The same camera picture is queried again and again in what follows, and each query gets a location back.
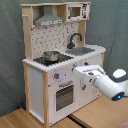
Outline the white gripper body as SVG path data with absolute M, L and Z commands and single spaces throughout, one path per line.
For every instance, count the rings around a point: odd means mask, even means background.
M 87 65 L 75 67 L 73 74 L 84 84 L 93 84 L 99 76 L 105 75 L 105 71 L 99 65 Z

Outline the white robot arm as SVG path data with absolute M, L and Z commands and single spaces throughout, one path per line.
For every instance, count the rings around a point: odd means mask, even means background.
M 128 79 L 115 82 L 99 65 L 76 66 L 73 68 L 73 74 L 82 82 L 82 85 L 93 85 L 112 101 L 128 97 Z

